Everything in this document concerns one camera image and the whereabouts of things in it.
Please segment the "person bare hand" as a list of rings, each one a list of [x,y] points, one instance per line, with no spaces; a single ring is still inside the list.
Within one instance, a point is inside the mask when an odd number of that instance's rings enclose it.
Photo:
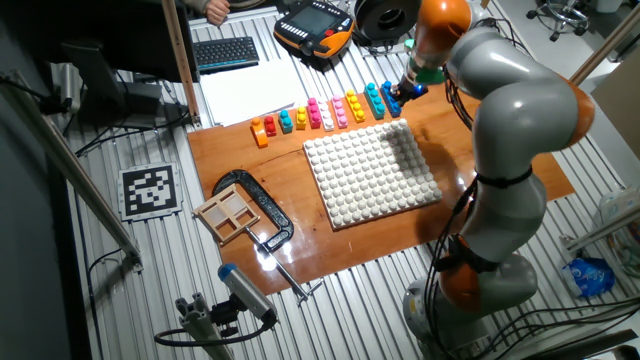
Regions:
[[[215,26],[220,26],[229,13],[230,4],[227,0],[208,0],[203,8],[204,17]]]

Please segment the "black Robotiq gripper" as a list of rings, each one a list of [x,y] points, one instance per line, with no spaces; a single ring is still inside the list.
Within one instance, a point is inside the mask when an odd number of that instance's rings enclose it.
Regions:
[[[400,106],[404,106],[410,100],[415,100],[428,92],[428,88],[423,84],[413,84],[403,78],[398,84],[393,85],[390,90],[391,97],[395,102],[400,101]]]

